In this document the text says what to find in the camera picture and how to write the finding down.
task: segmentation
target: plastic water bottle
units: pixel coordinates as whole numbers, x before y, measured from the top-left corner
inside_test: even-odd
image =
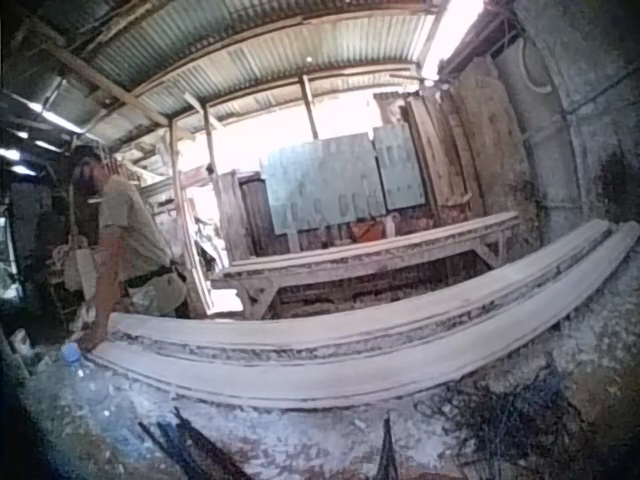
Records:
[[[94,408],[105,403],[109,397],[109,385],[104,379],[99,378],[95,367],[82,358],[82,352],[78,345],[66,343],[62,346],[61,353],[78,377],[78,388],[76,389],[78,400]]]

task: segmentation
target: orange object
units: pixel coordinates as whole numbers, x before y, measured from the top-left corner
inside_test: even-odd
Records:
[[[375,242],[384,238],[384,224],[381,222],[360,222],[351,225],[351,232],[357,243]]]

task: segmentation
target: wooden workbench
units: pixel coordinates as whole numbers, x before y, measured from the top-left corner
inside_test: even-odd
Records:
[[[506,262],[506,240],[519,224],[515,212],[403,237],[234,263],[211,278],[213,288],[234,288],[245,318],[262,319],[280,288],[355,278],[475,251],[491,268]],[[498,245],[497,255],[487,245]]]

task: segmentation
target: man's arm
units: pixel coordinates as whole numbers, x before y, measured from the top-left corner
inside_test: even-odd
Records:
[[[100,232],[100,249],[104,258],[98,265],[98,279],[96,283],[96,320],[80,339],[80,348],[90,352],[107,338],[109,316],[120,298],[118,285],[118,266],[124,252],[123,231],[119,227],[111,226]]]

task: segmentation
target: wooden table leg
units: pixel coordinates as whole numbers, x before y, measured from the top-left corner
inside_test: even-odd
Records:
[[[476,253],[482,258],[485,262],[489,264],[491,268],[494,270],[503,265],[498,257],[496,257],[491,250],[487,248],[487,246],[483,243],[478,242],[478,244],[474,247]]]
[[[251,298],[249,297],[249,292],[242,285],[238,285],[236,287],[238,291],[238,298],[242,303],[242,309],[244,310],[244,318],[251,319],[251,311],[253,309],[253,303],[251,302]]]
[[[252,308],[251,315],[253,316],[253,320],[262,320],[277,291],[278,286],[273,283],[262,291],[258,296],[258,302]]]
[[[498,262],[500,265],[507,263],[507,235],[504,230],[498,234]]]

